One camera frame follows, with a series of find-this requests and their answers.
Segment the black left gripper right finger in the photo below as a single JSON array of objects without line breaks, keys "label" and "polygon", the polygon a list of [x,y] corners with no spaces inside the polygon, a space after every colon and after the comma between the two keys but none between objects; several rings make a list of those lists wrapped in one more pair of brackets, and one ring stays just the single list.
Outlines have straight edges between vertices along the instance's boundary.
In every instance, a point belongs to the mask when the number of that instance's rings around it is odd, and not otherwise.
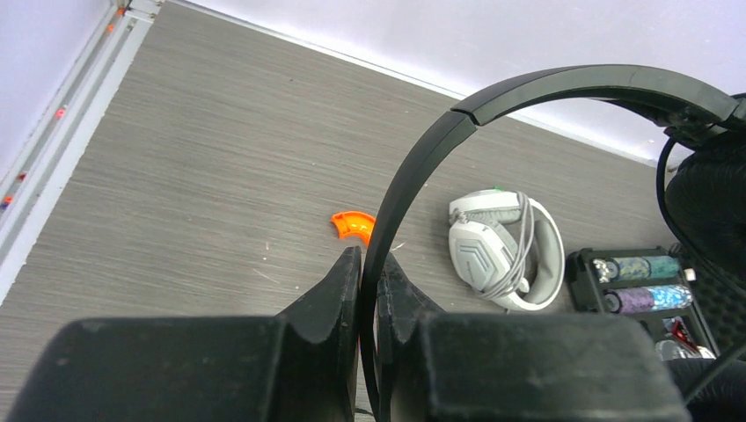
[{"label": "black left gripper right finger", "polygon": [[382,421],[687,421],[653,342],[598,314],[449,313],[389,256],[377,288]]}]

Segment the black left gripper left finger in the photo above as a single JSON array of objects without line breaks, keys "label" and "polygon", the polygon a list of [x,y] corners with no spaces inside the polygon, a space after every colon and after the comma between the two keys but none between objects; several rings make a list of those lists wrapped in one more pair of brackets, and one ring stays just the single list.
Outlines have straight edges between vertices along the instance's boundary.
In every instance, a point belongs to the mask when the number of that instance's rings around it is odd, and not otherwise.
[{"label": "black left gripper left finger", "polygon": [[274,316],[89,318],[52,338],[11,421],[351,421],[362,252]]}]

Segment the large white grey headphones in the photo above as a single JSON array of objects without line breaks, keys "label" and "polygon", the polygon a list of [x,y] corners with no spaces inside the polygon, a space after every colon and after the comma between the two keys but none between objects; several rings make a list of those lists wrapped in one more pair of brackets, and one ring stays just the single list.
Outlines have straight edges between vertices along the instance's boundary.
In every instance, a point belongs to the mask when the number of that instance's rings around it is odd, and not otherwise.
[{"label": "large white grey headphones", "polygon": [[538,201],[493,188],[449,204],[450,258],[478,297],[506,310],[534,312],[558,297],[565,272],[559,228]]}]

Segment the black on-ear headphones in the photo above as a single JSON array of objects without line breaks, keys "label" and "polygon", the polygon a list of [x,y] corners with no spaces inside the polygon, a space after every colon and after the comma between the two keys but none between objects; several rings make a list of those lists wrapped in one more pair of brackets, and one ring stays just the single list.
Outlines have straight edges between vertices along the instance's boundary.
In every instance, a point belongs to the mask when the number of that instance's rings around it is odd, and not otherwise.
[{"label": "black on-ear headphones", "polygon": [[452,106],[415,143],[399,166],[377,213],[362,272],[360,348],[366,389],[375,420],[385,421],[376,370],[374,319],[378,282],[406,212],[436,167],[483,127],[529,106],[590,98],[624,108],[663,127],[673,142],[694,150],[745,138],[745,99],[701,80],[655,67],[581,65],[514,76]]}]

